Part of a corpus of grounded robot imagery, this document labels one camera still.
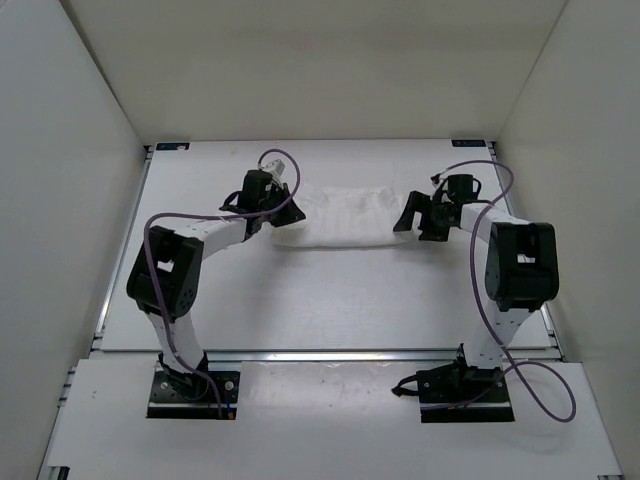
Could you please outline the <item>aluminium front rail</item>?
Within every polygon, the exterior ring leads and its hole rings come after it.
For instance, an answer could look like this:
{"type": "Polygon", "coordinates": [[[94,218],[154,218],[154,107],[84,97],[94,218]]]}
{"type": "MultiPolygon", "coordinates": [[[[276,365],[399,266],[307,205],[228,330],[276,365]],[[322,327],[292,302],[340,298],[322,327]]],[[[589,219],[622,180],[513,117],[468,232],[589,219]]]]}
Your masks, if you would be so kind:
{"type": "Polygon", "coordinates": [[[356,349],[356,350],[206,350],[217,363],[239,362],[430,362],[451,361],[457,349],[356,349]]]}

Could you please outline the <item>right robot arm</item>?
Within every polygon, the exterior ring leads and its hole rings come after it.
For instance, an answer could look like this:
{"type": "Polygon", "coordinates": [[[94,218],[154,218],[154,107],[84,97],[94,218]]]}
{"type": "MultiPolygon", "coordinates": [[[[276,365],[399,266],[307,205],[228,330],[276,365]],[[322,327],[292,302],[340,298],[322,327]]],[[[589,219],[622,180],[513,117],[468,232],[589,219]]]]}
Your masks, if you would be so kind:
{"type": "Polygon", "coordinates": [[[520,326],[559,291],[559,271],[554,227],[510,215],[479,197],[482,184],[471,174],[454,174],[431,195],[409,193],[393,227],[409,232],[419,216],[420,241],[446,242],[457,228],[487,245],[484,269],[485,293],[474,280],[476,300],[487,324],[459,347],[460,368],[448,376],[449,391],[460,400],[471,400],[485,382],[498,376],[504,358],[520,326]]]}

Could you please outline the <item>white pleated skirt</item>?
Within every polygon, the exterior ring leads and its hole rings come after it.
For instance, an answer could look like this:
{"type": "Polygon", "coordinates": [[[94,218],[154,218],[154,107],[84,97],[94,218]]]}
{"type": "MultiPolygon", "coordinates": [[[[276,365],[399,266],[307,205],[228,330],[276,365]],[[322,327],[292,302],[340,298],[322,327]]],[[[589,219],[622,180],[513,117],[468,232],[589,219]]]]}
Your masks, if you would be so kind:
{"type": "Polygon", "coordinates": [[[415,239],[412,231],[395,232],[402,197],[389,186],[316,187],[303,184],[294,200],[306,215],[295,224],[271,229],[271,241],[297,249],[365,249],[415,239]]]}

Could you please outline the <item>aluminium left side rail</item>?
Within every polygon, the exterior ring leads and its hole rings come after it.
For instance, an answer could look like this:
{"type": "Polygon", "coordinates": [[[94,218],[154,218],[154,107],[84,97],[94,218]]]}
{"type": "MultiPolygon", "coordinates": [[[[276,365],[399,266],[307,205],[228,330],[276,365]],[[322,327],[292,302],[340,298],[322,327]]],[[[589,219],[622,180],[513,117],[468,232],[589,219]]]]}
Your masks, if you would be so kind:
{"type": "Polygon", "coordinates": [[[94,329],[94,333],[93,333],[93,337],[90,343],[90,347],[89,347],[89,351],[93,352],[95,350],[99,350],[100,349],[100,344],[102,341],[102,338],[104,336],[104,330],[105,330],[105,325],[106,325],[106,320],[108,319],[109,316],[109,311],[111,309],[111,305],[112,305],[112,301],[113,301],[113,296],[114,296],[114,292],[116,290],[116,286],[118,283],[118,278],[120,275],[120,271],[123,265],[123,261],[124,261],[124,257],[125,257],[125,253],[127,250],[127,245],[129,243],[130,237],[131,237],[131,232],[133,230],[133,226],[135,223],[135,219],[138,213],[138,209],[139,209],[139,204],[143,195],[143,191],[144,191],[144,186],[148,177],[148,172],[149,172],[149,168],[150,168],[150,164],[152,161],[152,157],[153,157],[153,152],[155,150],[155,147],[153,145],[145,145],[144,146],[144,150],[145,150],[145,157],[143,160],[143,166],[142,166],[142,174],[141,174],[141,178],[139,181],[139,184],[137,186],[137,190],[136,190],[136,194],[131,206],[131,209],[128,213],[127,216],[127,221],[126,221],[126,229],[124,231],[124,235],[122,237],[122,240],[120,242],[119,245],[119,249],[116,255],[116,259],[115,259],[115,264],[114,267],[112,269],[111,272],[111,276],[109,278],[109,282],[107,284],[107,290],[106,293],[104,295],[103,301],[102,301],[102,305],[100,308],[100,312],[99,312],[99,316],[96,322],[96,326],[94,329]]]}

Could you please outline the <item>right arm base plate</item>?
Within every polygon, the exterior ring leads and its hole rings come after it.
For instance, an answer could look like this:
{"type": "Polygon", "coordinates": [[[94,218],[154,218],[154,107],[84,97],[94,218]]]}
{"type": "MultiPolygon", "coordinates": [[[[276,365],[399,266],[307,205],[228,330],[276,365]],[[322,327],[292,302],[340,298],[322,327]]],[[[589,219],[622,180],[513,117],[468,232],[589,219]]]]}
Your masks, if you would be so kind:
{"type": "Polygon", "coordinates": [[[417,397],[423,424],[515,421],[504,381],[463,380],[453,364],[418,370],[400,380],[391,392],[397,397],[417,397]]]}

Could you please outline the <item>left blue corner label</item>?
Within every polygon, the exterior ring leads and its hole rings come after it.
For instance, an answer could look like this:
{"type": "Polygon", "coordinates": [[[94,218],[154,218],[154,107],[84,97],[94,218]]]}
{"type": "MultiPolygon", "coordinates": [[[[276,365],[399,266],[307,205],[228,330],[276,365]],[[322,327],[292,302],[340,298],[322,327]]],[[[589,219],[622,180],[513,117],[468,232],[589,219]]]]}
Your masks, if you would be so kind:
{"type": "Polygon", "coordinates": [[[155,146],[156,151],[186,151],[189,148],[189,142],[159,142],[155,146]]]}

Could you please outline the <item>blue corner label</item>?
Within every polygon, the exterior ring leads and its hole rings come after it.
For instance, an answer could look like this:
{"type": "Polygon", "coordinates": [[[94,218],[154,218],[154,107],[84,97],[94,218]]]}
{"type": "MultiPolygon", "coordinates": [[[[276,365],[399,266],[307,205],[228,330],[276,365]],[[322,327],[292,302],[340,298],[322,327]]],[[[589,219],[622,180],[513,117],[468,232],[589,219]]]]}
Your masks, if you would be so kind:
{"type": "Polygon", "coordinates": [[[486,142],[481,139],[452,139],[454,148],[485,148],[486,142]]]}
{"type": "Polygon", "coordinates": [[[189,148],[189,142],[159,142],[155,146],[156,151],[186,151],[189,148]]]}

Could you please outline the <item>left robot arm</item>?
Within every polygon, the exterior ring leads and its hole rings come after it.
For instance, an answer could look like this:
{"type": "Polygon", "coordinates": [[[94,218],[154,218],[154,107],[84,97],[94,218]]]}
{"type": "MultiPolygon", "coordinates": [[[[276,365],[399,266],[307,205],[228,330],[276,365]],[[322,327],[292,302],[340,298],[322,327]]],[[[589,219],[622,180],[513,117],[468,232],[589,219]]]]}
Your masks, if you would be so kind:
{"type": "Polygon", "coordinates": [[[242,188],[225,199],[216,215],[157,214],[144,227],[126,293],[154,327],[168,382],[189,401],[221,400],[191,319],[202,264],[248,241],[264,224],[279,228],[306,218],[283,172],[279,160],[249,170],[242,188]]]}

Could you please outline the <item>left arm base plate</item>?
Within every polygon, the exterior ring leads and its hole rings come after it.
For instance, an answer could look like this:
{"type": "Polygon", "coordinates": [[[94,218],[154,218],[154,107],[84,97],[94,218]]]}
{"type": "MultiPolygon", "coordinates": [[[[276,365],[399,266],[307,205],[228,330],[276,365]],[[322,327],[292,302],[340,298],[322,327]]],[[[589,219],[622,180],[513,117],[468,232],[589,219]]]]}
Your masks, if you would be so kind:
{"type": "Polygon", "coordinates": [[[217,401],[207,382],[196,390],[180,386],[162,370],[154,372],[146,417],[150,419],[235,420],[238,410],[240,371],[210,371],[218,388],[217,401]]]}

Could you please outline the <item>right blue corner label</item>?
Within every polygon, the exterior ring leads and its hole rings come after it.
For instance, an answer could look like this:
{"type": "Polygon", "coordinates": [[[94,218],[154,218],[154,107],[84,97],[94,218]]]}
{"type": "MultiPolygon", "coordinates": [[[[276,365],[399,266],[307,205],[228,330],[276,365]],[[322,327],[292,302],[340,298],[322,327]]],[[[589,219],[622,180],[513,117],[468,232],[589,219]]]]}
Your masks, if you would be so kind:
{"type": "Polygon", "coordinates": [[[485,148],[486,142],[481,139],[452,139],[454,148],[485,148]]]}

